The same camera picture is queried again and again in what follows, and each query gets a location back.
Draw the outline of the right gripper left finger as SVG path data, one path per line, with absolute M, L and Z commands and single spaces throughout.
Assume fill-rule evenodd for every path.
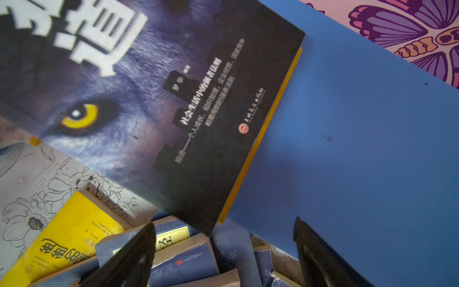
M 155 257 L 156 230 L 147 223 L 105 265 L 81 282 L 82 287 L 145 287 Z

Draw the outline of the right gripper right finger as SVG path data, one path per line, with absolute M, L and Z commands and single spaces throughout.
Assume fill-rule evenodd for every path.
M 300 217 L 293 237 L 306 287 L 372 286 Z

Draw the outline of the dark old man cover book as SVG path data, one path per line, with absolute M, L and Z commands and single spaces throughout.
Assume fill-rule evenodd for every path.
M 219 271 L 236 270 L 241 287 L 302 287 L 298 259 L 226 220 L 210 237 Z

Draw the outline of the black wolf cover book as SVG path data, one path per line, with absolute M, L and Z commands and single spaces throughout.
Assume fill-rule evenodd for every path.
M 2 1 L 1 117 L 211 234 L 305 36 L 260 1 Z

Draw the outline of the yellow cartoon boy book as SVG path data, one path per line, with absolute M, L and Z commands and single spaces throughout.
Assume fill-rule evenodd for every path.
M 261 127 L 261 130 L 259 131 L 258 136 L 257 136 L 255 142 L 253 143 L 253 146 L 252 146 L 251 151 L 250 151 L 250 153 L 249 153 L 249 155 L 248 155 L 248 157 L 247 157 L 247 159 L 246 159 L 246 161 L 245 161 L 245 163 L 243 165 L 243 168 L 242 168 L 242 170 L 241 170 L 241 172 L 240 172 L 240 174 L 239 174 L 239 176 L 238 176 L 238 178 L 237 178 L 237 180 L 236 180 L 236 182 L 235 182 L 235 184 L 234 184 L 234 186 L 233 186 L 233 188 L 232 188 L 232 190 L 231 190 L 231 192 L 230 192 L 230 194 L 229 194 L 229 196 L 227 198 L 227 201 L 226 201 L 226 203 L 225 203 L 225 205 L 223 207 L 223 210 L 222 210 L 222 212 L 221 212 L 221 214 L 220 214 L 220 216 L 219 216 L 219 218 L 217 220 L 218 224 L 223 224 L 224 223 L 225 219 L 227 218 L 227 216 L 228 216 L 228 214 L 229 214 L 229 212 L 231 210 L 231 207 L 232 207 L 232 205 L 233 205 L 233 203 L 235 201 L 235 198 L 237 197 L 237 194 L 238 194 L 238 192 L 240 190 L 240 187 L 241 187 L 241 185 L 242 185 L 242 183 L 243 183 L 243 181 L 244 181 L 244 179 L 245 179 L 245 177 L 246 177 L 246 175 L 247 175 L 247 173 L 249 171 L 249 168 L 251 167 L 251 164 L 253 162 L 255 154 L 257 153 L 257 150 L 258 150 L 258 148 L 259 148 L 259 146 L 260 146 L 260 144 L 261 144 L 261 142 L 263 140 L 263 137 L 264 137 L 269 125 L 270 125 L 270 122 L 272 121 L 272 118 L 273 118 L 273 116 L 274 116 L 274 114 L 276 112 L 276 109 L 277 109 L 277 107 L 278 107 L 278 105 L 279 105 L 279 103 L 281 101 L 281 98 L 282 98 L 282 96 L 283 96 L 283 94 L 284 94 L 284 92 L 285 92 L 285 90 L 286 90 L 286 88 L 288 86 L 288 83 L 289 83 L 289 81 L 290 81 L 290 79 L 292 77 L 292 74 L 294 73 L 294 70 L 295 70 L 295 68 L 296 68 L 296 66 L 298 64 L 298 61 L 299 61 L 299 59 L 300 59 L 300 57 L 302 55 L 302 52 L 303 52 L 303 48 L 300 47 L 298 49 L 293 61 L 292 61 L 292 64 L 290 65 L 290 68 L 288 70 L 288 73 L 286 74 L 285 79 L 283 80 L 283 83 L 282 83 L 282 85 L 280 87 L 280 90 L 279 90 L 279 92 L 278 92 L 278 94 L 277 94 L 277 96 L 276 96 L 276 98 L 275 98 L 275 100 L 273 102 L 273 105 L 270 108 L 270 111 L 268 112 L 268 114 L 266 116 L 266 119 L 265 119 L 265 121 L 264 121 L 264 123 L 263 123 L 263 125 Z

